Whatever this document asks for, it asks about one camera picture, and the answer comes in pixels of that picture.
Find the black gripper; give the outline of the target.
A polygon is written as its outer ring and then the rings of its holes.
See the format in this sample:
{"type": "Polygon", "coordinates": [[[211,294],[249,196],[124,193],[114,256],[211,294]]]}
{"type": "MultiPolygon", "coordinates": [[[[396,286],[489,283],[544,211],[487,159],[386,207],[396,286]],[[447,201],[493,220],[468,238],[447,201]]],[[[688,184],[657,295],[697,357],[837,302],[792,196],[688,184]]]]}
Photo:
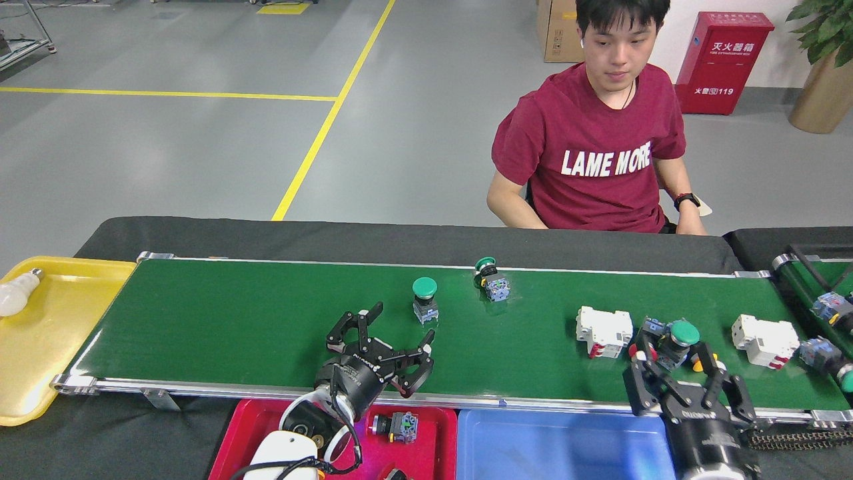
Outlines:
{"type": "Polygon", "coordinates": [[[664,396],[665,431],[678,479],[758,479],[760,467],[746,452],[735,423],[754,423],[756,416],[743,378],[728,372],[722,362],[704,367],[704,407],[686,406],[677,382],[652,358],[648,335],[638,333],[630,365],[622,373],[634,415],[659,404],[664,396]]]}
{"type": "Polygon", "coordinates": [[[339,410],[359,421],[371,407],[381,391],[392,385],[403,398],[409,398],[426,383],[434,362],[430,357],[430,344],[435,330],[429,329],[418,347],[413,349],[392,349],[378,338],[369,337],[368,327],[382,313],[384,304],[378,301],[369,311],[357,314],[345,312],[326,336],[329,351],[343,353],[325,362],[315,377],[315,389],[320,390],[317,401],[324,412],[342,419],[333,410],[333,398],[337,398],[339,410]],[[357,345],[347,345],[345,334],[352,328],[357,329],[357,345]],[[363,359],[356,353],[368,353],[387,358],[386,362],[377,359],[363,359]]]}

